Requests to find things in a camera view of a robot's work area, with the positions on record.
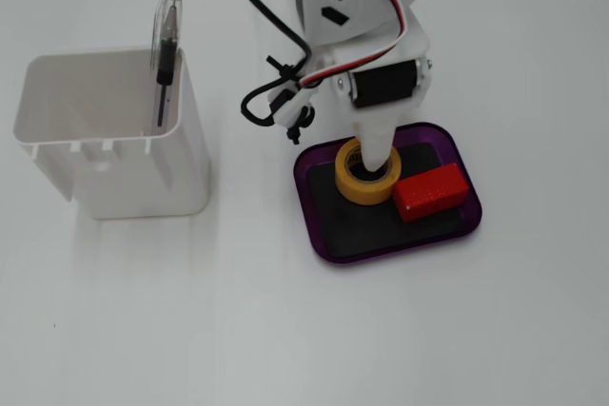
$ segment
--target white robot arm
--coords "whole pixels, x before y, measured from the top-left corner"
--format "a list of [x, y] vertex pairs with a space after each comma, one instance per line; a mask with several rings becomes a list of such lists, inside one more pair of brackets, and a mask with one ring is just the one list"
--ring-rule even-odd
[[[280, 27], [268, 11], [250, 1]], [[272, 89], [269, 118], [260, 123], [251, 119], [247, 98], [242, 111], [261, 126], [287, 127], [288, 137], [297, 143], [300, 129], [314, 118], [310, 100], [319, 84], [328, 81], [362, 144], [364, 166], [376, 171], [389, 158], [396, 127], [421, 104], [431, 83], [429, 39], [409, 8], [414, 1], [296, 0], [304, 46], [282, 31], [301, 46], [305, 57], [295, 67], [271, 62], [282, 74], [280, 80], [248, 96], [251, 100], [263, 89]]]

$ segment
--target red foam block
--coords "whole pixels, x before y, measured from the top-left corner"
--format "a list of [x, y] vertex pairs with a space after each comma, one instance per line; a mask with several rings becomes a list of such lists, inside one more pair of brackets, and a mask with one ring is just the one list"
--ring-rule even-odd
[[393, 201], [403, 221], [413, 222], [461, 206], [468, 192], [459, 167], [450, 164], [399, 181], [393, 189]]

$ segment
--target white container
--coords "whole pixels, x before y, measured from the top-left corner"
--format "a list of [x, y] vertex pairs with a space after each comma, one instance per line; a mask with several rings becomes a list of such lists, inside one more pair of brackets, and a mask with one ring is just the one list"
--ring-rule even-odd
[[209, 156], [180, 51], [167, 134], [150, 136], [150, 51], [43, 56], [28, 69], [14, 134], [70, 201], [94, 219], [201, 211]]

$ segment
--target white table surface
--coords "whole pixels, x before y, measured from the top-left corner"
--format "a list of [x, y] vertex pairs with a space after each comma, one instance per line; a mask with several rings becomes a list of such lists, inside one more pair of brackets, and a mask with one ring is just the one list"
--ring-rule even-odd
[[294, 147], [242, 118], [266, 54], [297, 55], [245, 0], [185, 4], [202, 214], [94, 222], [18, 148], [28, 62], [146, 45], [156, 2], [2, 0], [0, 404], [609, 405], [609, 0], [415, 4], [435, 63], [417, 120], [454, 135], [484, 220], [348, 268], [313, 252], [292, 178], [348, 126], [321, 104]]

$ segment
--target black pen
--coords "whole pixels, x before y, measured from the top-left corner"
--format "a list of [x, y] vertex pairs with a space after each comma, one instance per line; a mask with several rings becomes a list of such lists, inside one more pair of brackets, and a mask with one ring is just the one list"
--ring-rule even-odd
[[152, 119], [152, 135], [155, 136], [167, 133], [169, 104], [180, 40], [181, 4], [182, 0], [161, 0], [156, 15], [152, 56], [157, 83]]

